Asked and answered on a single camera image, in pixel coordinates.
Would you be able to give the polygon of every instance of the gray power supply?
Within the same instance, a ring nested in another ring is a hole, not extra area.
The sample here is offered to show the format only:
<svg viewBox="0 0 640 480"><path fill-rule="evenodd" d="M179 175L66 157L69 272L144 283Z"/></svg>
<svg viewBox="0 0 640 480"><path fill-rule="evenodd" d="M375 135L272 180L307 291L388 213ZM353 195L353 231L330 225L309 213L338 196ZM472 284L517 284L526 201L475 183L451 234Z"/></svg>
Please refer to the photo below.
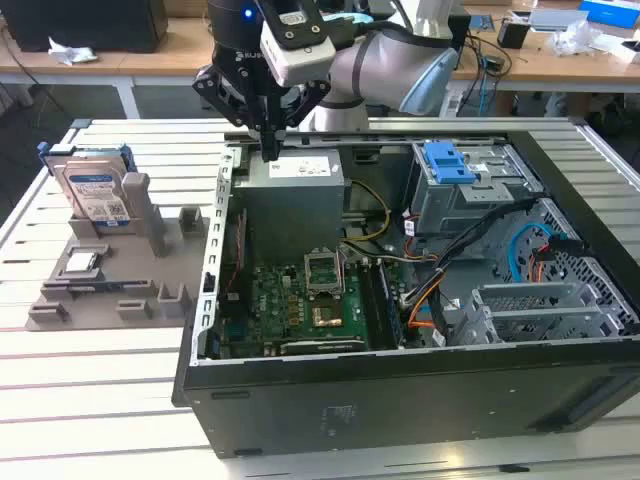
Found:
<svg viewBox="0 0 640 480"><path fill-rule="evenodd" d="M344 177L337 150L285 151L269 163L254 154L234 194L259 212L248 225L258 261L295 262L339 242Z"/></svg>

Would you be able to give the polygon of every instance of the motherboard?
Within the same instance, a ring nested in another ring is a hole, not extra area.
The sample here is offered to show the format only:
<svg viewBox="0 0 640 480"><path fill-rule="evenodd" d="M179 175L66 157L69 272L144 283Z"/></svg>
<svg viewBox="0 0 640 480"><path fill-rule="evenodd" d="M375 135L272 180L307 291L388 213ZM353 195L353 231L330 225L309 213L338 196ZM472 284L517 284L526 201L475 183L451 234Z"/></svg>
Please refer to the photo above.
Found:
<svg viewBox="0 0 640 480"><path fill-rule="evenodd" d="M395 263L383 268L386 285L380 285L380 289L387 289L389 294L383 313L393 316L405 284ZM305 255L299 264L254 266L248 301L238 298L236 302L246 305L228 308L231 313L225 316L220 338L222 356L370 350L376 342L370 339L368 316L377 310L370 298L363 297L364 270L362 265L331 252Z"/></svg>

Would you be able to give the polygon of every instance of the metal table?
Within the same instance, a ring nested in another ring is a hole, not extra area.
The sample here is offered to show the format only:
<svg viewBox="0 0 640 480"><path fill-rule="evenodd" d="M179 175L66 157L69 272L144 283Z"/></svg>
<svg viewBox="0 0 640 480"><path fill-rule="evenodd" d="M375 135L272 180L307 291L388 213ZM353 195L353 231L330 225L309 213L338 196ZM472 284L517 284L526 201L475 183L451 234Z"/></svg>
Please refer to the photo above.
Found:
<svg viewBox="0 0 640 480"><path fill-rule="evenodd" d="M463 132L528 130L625 247L640 260L640 178L587 127L551 119L375 119L374 128ZM126 142L151 177L165 217L207 210L223 133L220 120L94 121L77 145ZM0 478L497 479L632 478L640 472L640 397L577 434L451 442L219 461L189 409L170 396L180 329L38 332L23 329L71 234L59 187L40 172L0 229Z"/></svg>

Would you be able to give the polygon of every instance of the gray floor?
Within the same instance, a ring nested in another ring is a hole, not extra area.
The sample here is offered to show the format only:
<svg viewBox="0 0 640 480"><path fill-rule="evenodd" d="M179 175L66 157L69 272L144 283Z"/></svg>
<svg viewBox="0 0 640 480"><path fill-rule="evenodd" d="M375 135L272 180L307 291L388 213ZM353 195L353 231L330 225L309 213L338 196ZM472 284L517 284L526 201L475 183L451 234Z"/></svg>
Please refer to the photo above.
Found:
<svg viewBox="0 0 640 480"><path fill-rule="evenodd" d="M0 222L4 221L22 193L40 169L37 146L41 141L55 143L66 132L70 119L61 113L44 94L42 88L32 90L34 104L28 108L14 106L0 117ZM189 87L136 88L137 103L143 118L218 117L211 110L203 110L196 93ZM109 87L56 86L55 98L73 118L125 118L117 93ZM521 95L518 99L519 116L542 116L546 96L535 99ZM476 116L471 98L462 112ZM629 124L621 135L607 136L606 140L627 161L640 147L637 128Z"/></svg>

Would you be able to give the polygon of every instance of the blue drive bay latch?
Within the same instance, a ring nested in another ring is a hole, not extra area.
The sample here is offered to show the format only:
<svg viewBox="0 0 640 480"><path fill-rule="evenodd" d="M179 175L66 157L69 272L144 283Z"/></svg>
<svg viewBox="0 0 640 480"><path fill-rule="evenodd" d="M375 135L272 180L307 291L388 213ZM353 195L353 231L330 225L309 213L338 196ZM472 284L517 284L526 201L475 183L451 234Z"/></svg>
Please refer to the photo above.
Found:
<svg viewBox="0 0 640 480"><path fill-rule="evenodd" d="M425 142L422 153L438 183L469 184L476 176L464 164L464 154L451 142Z"/></svg>

